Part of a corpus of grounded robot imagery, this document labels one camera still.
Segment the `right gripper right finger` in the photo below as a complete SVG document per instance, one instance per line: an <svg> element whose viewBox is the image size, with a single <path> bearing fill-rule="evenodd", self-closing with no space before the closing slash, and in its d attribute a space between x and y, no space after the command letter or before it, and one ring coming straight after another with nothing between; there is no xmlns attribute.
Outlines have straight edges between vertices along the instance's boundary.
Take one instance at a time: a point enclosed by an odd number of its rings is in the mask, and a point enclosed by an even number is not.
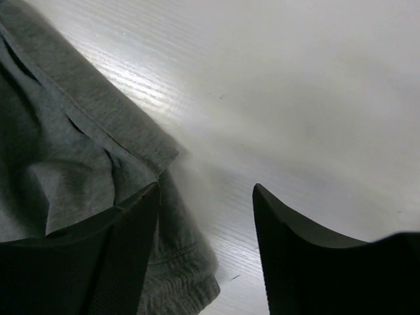
<svg viewBox="0 0 420 315"><path fill-rule="evenodd" d="M373 242L332 231L253 188L271 314L418 314L419 234Z"/></svg>

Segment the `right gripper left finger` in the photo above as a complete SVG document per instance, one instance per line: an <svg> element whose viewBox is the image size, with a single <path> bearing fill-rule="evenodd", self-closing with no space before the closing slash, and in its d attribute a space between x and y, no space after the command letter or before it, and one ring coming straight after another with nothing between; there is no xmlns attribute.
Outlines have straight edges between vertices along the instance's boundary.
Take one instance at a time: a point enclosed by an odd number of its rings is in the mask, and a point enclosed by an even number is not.
<svg viewBox="0 0 420 315"><path fill-rule="evenodd" d="M1 244L2 314L136 314L159 211L153 183L42 238Z"/></svg>

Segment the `grey shorts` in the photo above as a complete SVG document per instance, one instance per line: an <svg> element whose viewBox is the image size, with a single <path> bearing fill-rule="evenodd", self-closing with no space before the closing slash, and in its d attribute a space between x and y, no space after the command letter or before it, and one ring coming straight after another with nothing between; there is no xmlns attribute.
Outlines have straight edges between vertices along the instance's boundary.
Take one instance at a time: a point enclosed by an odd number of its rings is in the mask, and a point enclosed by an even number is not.
<svg viewBox="0 0 420 315"><path fill-rule="evenodd" d="M198 314L214 256L169 173L170 137L23 1L1 2L1 240L42 237L159 188L139 314Z"/></svg>

